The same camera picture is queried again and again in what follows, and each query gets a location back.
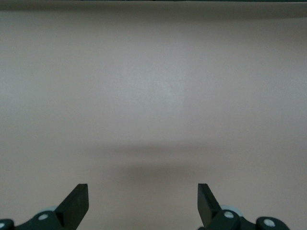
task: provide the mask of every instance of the screw head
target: screw head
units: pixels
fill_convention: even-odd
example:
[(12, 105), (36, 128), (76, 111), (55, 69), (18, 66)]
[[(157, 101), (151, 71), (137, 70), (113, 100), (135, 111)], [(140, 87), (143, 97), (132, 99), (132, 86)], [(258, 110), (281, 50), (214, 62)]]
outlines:
[(42, 214), (38, 217), (38, 220), (44, 220), (48, 218), (48, 214)]
[(229, 212), (229, 211), (224, 212), (224, 216), (225, 216), (226, 218), (229, 218), (229, 219), (232, 219), (232, 218), (235, 217), (235, 216), (234, 216), (231, 212)]
[(268, 226), (268, 227), (275, 227), (275, 223), (274, 223), (274, 221), (271, 220), (271, 219), (265, 219), (265, 220), (263, 221), (263, 223), (264, 223), (266, 226)]

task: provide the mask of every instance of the round metal bolt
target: round metal bolt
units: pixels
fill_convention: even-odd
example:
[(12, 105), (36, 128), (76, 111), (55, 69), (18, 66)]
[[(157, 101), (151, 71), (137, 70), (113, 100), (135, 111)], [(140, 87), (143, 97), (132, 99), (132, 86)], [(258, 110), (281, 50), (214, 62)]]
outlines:
[(225, 217), (227, 217), (227, 218), (229, 218), (229, 219), (232, 219), (232, 218), (234, 218), (235, 216), (231, 213), (231, 212), (224, 212), (224, 216)]
[(263, 221), (263, 223), (264, 223), (266, 226), (275, 227), (275, 223), (274, 223), (274, 221), (271, 220), (271, 219), (265, 219), (265, 220)]
[(44, 220), (48, 218), (48, 214), (42, 214), (38, 217), (38, 220)]

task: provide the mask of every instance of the silver screw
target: silver screw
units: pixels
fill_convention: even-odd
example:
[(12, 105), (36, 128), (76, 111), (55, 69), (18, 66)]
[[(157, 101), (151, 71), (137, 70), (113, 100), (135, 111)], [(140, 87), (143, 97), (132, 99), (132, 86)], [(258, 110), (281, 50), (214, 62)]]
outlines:
[(48, 218), (48, 214), (42, 214), (38, 217), (38, 220), (44, 220)]
[(266, 226), (275, 227), (275, 223), (274, 223), (274, 221), (271, 220), (271, 219), (265, 219), (265, 220), (263, 221), (263, 223), (264, 223)]
[(227, 217), (227, 218), (229, 218), (229, 219), (232, 219), (232, 218), (234, 218), (235, 216), (231, 213), (231, 212), (224, 212), (224, 216), (225, 217)]

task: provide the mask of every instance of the white surface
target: white surface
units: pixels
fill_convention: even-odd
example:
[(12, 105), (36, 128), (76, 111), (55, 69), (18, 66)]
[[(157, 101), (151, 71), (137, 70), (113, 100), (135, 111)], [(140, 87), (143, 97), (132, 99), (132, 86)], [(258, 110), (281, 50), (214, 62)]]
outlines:
[(305, 4), (1, 3), (0, 217), (89, 184), (80, 230), (196, 230), (197, 183), (306, 228)]

